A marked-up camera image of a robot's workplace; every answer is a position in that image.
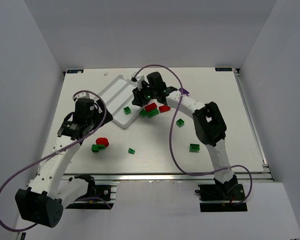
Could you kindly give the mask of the green lego square brick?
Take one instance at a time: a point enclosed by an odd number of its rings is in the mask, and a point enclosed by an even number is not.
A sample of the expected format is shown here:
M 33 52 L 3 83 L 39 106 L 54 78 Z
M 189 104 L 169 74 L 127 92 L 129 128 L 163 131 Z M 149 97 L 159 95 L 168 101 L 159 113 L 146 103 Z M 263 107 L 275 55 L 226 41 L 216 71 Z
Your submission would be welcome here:
M 126 115 L 128 115 L 128 114 L 131 113 L 131 109 L 130 109 L 128 106 L 124 107 L 124 108 L 123 108 L 123 111 L 124 111 L 124 113 L 125 113 Z

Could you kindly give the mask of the red rounded lego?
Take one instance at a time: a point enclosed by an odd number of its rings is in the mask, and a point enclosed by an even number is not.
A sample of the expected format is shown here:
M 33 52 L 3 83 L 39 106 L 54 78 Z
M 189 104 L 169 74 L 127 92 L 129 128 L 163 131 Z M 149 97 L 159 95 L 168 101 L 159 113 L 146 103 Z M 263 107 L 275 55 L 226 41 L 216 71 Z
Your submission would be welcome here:
M 104 145 L 105 148 L 109 146 L 109 140 L 106 137 L 99 137 L 95 140 L 97 145 Z

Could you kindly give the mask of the green L-shaped lego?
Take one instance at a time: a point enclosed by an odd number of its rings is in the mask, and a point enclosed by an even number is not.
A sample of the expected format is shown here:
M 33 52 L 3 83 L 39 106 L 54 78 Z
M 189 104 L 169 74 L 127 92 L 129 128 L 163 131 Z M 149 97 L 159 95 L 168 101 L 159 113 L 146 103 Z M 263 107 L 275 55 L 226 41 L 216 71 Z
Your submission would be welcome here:
M 91 151 L 93 153 L 98 153 L 100 150 L 106 149 L 106 146 L 104 144 L 92 144 L 91 145 Z

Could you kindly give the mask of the small green curved lego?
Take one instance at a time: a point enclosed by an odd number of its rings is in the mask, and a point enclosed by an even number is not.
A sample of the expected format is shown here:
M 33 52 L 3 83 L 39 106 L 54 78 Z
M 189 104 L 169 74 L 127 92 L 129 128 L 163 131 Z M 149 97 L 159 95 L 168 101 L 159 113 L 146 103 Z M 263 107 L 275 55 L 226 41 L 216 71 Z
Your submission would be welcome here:
M 134 154 L 135 154 L 135 150 L 134 150 L 134 149 L 132 149 L 132 148 L 129 148 L 129 149 L 128 149 L 128 153 L 130 153 L 130 154 L 133 154 L 133 155 L 134 155 Z

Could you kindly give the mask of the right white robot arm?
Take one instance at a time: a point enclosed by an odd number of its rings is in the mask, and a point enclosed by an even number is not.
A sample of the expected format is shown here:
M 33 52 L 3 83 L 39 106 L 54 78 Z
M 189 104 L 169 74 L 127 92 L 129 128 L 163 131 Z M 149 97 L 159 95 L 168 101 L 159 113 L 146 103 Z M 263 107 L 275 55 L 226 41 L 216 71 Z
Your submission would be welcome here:
M 195 134 L 209 153 L 216 188 L 225 199 L 230 197 L 238 179 L 230 166 L 225 141 L 227 126 L 218 105 L 215 102 L 198 102 L 181 89 L 167 86 L 157 71 L 148 74 L 147 80 L 142 74 L 134 74 L 131 80 L 137 83 L 132 91 L 133 105 L 144 107 L 150 100 L 157 100 L 193 120 Z

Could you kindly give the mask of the red lego brick upper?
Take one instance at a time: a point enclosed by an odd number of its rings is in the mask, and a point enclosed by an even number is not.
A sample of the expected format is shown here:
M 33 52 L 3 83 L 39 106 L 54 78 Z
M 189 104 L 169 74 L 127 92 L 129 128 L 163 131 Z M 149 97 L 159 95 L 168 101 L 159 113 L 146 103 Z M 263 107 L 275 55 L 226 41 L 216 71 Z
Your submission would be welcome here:
M 153 103 L 151 103 L 151 104 L 149 104 L 149 105 L 146 105 L 145 108 L 144 108 L 144 110 L 145 110 L 147 113 L 150 113 L 151 111 L 156 110 L 157 107 L 158 107 L 157 104 L 153 102 Z

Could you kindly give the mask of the green lego brick by tray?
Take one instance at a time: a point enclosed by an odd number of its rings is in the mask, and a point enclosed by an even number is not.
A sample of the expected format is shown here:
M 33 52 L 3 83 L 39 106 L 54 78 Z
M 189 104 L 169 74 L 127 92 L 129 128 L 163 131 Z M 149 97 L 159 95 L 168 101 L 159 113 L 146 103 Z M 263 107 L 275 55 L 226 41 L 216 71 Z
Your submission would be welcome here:
M 140 112 L 139 112 L 139 115 L 141 116 L 141 117 L 145 117 L 145 116 L 147 116 L 148 115 L 148 112 L 145 110 L 145 109 L 142 109 Z

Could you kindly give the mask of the red lego brick right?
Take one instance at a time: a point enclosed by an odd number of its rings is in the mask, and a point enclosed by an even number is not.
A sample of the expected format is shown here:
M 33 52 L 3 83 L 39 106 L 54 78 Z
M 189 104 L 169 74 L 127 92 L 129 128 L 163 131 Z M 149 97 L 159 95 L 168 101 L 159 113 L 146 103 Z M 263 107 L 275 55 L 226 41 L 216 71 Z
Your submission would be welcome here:
M 165 112 L 170 111 L 171 108 L 169 106 L 166 106 L 166 105 L 161 105 L 161 106 L 158 107 L 158 109 L 159 109 L 160 113 L 165 113 Z

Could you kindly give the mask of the purple lego brick far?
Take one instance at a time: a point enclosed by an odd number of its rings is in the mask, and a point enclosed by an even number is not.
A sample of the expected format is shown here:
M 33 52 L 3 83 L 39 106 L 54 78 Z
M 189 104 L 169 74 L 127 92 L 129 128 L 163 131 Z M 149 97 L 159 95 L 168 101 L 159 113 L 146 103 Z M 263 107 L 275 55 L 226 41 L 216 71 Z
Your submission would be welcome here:
M 187 97 L 190 95 L 190 93 L 185 88 L 179 88 L 178 90 L 182 95 L 185 95 Z

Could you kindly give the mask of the left blue label sticker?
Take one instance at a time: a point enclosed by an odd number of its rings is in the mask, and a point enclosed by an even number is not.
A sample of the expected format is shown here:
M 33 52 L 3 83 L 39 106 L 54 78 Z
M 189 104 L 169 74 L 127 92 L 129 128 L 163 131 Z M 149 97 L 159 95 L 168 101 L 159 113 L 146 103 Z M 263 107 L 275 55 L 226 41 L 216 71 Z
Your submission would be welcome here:
M 67 74 L 82 74 L 83 72 L 83 69 L 68 69 L 66 71 Z

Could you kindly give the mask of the blue label sticker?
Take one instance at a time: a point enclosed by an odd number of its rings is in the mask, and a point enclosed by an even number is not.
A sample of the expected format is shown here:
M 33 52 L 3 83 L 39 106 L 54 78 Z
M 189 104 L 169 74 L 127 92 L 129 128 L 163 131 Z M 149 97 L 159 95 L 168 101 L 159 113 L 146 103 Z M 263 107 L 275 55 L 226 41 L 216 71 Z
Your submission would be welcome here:
M 83 69 L 68 69 L 66 71 L 67 74 L 82 74 L 83 72 Z
M 216 72 L 232 72 L 233 69 L 231 67 L 215 67 Z

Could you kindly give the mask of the green lego two-by-two brick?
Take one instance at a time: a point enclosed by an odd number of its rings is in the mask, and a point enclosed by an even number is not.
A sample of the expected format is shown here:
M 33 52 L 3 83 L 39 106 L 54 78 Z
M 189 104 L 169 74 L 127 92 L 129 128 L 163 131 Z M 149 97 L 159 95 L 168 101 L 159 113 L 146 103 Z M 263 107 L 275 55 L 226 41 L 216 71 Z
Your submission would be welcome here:
M 189 151 L 190 152 L 199 152 L 200 151 L 200 145 L 199 144 L 191 143 L 189 145 Z

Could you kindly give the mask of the right blue label sticker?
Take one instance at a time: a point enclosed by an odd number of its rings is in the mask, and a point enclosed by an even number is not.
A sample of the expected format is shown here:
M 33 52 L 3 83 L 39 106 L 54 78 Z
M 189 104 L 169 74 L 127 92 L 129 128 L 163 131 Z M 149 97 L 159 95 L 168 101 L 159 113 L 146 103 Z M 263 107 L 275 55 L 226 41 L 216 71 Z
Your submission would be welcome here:
M 232 72 L 233 69 L 231 67 L 215 67 L 216 72 Z

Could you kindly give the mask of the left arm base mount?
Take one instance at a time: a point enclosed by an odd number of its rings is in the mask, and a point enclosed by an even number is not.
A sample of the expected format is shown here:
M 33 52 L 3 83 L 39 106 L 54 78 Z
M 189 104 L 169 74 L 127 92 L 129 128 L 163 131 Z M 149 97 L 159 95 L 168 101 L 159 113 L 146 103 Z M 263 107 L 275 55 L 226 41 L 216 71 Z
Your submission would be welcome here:
M 62 201 L 65 209 L 110 210 L 114 206 L 117 187 L 97 183 L 88 174 L 79 174 L 68 179 L 66 198 Z

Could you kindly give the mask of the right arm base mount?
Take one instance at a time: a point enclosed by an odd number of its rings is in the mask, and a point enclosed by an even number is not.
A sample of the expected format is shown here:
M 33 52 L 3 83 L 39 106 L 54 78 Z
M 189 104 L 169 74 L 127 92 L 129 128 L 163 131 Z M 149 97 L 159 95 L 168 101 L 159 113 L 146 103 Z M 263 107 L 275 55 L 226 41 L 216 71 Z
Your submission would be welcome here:
M 238 184 L 227 196 L 214 184 L 201 184 L 194 191 L 199 197 L 201 213 L 247 212 L 246 197 L 242 184 Z

